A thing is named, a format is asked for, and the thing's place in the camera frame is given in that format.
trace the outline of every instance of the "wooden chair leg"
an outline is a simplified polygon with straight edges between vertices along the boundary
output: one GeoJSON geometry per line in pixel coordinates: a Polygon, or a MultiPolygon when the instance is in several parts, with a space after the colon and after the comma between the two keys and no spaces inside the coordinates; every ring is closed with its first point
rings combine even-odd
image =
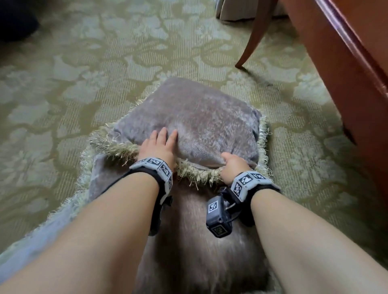
{"type": "Polygon", "coordinates": [[[259,0],[257,3],[256,17],[253,21],[253,29],[249,38],[248,44],[245,47],[244,53],[237,61],[235,67],[241,68],[243,64],[252,55],[262,40],[268,26],[271,22],[272,15],[274,14],[278,0],[259,0]]]}

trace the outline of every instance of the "hand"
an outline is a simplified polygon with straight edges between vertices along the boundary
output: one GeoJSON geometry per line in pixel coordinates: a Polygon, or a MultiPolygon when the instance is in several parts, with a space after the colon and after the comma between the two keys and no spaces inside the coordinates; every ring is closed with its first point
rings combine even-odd
{"type": "Polygon", "coordinates": [[[174,171],[176,161],[174,155],[174,147],[177,141],[178,131],[174,130],[167,140],[167,129],[161,131],[153,131],[149,139],[145,139],[140,147],[138,160],[147,157],[156,157],[164,160],[170,169],[174,171]]]}
{"type": "Polygon", "coordinates": [[[252,170],[248,163],[237,155],[224,152],[221,153],[221,157],[226,161],[226,166],[221,171],[221,179],[227,185],[233,183],[238,174],[252,170]]]}

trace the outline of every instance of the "carpet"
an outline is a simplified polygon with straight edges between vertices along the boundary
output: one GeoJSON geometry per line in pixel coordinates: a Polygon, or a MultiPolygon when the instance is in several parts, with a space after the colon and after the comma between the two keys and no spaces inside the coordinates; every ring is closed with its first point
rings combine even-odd
{"type": "Polygon", "coordinates": [[[34,5],[40,30],[0,48],[0,251],[74,195],[93,130],[181,76],[262,109],[269,167],[284,194],[386,265],[381,202],[289,21],[272,22],[241,71],[234,63],[251,22],[218,21],[212,0],[34,5]]]}

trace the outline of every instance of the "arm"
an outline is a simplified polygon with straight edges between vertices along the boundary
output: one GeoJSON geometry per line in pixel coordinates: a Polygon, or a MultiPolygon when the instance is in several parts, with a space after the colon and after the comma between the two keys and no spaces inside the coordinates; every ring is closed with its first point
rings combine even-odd
{"type": "MultiPolygon", "coordinates": [[[[158,157],[173,169],[174,131],[154,131],[139,159],[158,157]]],[[[130,293],[159,192],[149,174],[134,173],[90,203],[36,260],[0,287],[0,294],[130,293]]]]}
{"type": "MultiPolygon", "coordinates": [[[[231,183],[249,170],[223,153],[231,183]]],[[[251,210],[266,256],[287,293],[388,293],[388,272],[338,229],[273,190],[260,190],[251,210]]]]}

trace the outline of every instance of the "reddish-brown wooden table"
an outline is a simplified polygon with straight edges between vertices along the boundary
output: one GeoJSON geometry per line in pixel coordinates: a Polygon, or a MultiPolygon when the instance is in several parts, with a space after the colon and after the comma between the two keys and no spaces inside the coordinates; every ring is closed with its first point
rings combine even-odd
{"type": "MultiPolygon", "coordinates": [[[[388,1],[281,1],[388,204],[388,1]]],[[[236,67],[259,44],[276,4],[259,0],[236,67]]]]}

